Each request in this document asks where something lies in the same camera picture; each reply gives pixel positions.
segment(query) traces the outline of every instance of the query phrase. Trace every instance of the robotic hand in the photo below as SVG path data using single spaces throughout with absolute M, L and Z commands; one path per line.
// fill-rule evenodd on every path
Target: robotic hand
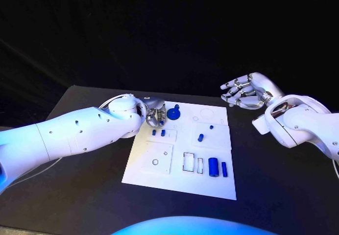
M 313 98 L 285 96 L 258 72 L 225 83 L 221 89 L 229 89 L 221 98 L 231 107 L 260 109 L 267 105 L 265 113 L 252 120 L 261 135 L 271 132 L 288 148 L 310 142 L 329 158 L 339 161 L 339 114 L 332 114 Z
M 0 132 L 0 193 L 40 164 L 89 152 L 138 133 L 143 122 L 161 127 L 164 100 L 122 94 L 98 108 L 76 110 L 37 124 Z

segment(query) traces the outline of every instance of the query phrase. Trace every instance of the white board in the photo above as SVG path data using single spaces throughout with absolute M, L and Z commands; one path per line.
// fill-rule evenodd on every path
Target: white board
M 226 108 L 166 101 L 166 109 L 176 104 L 177 120 L 167 119 L 161 128 L 153 128 L 147 123 L 141 125 L 122 183 L 236 200 Z M 202 142 L 198 141 L 199 134 L 203 134 Z M 193 172 L 183 170 L 185 153 L 195 154 Z M 218 159 L 219 177 L 208 174 L 209 158 Z M 222 162 L 226 163 L 228 177 L 222 177 Z

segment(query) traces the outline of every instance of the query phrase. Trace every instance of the black table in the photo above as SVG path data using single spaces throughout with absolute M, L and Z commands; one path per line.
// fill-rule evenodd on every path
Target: black table
M 216 97 L 72 86 L 49 118 L 118 94 L 226 107 Z M 111 234 L 177 215 L 231 220 L 278 234 L 339 232 L 339 180 L 332 161 L 304 143 L 288 149 L 251 121 L 264 112 L 228 108 L 236 201 L 121 183 L 134 138 L 66 157 L 0 196 L 0 225 L 52 234 Z

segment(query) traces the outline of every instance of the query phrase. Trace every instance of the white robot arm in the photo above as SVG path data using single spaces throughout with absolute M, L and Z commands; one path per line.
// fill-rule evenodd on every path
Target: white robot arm
M 245 75 L 221 86 L 228 89 L 221 97 L 245 109 L 265 113 L 252 120 L 261 134 L 271 132 L 281 145 L 291 148 L 303 142 L 317 146 L 324 155 L 339 161 L 339 114 L 309 96 L 284 95 L 273 81 L 258 72 Z
M 89 152 L 166 121 L 164 101 L 118 95 L 99 108 L 76 110 L 37 124 L 0 132 L 0 193 L 40 164 Z

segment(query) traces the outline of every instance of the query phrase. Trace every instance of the black curtain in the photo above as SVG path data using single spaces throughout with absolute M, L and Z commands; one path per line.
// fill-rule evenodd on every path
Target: black curtain
M 254 71 L 336 112 L 336 14 L 324 1 L 1 1 L 0 125 L 45 120 L 71 85 L 219 96 Z

